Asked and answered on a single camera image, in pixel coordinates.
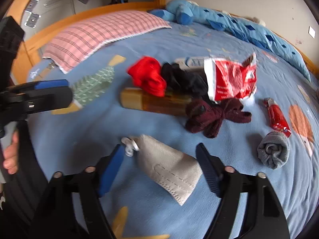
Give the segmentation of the person's left hand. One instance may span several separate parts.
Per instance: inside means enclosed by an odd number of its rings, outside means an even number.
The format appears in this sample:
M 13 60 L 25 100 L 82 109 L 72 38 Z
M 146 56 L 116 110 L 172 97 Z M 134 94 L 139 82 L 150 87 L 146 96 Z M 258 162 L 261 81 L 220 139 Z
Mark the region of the person's left hand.
M 18 131 L 14 131 L 11 144 L 3 151 L 3 167 L 10 175 L 15 174 L 18 171 L 18 148 L 19 135 Z

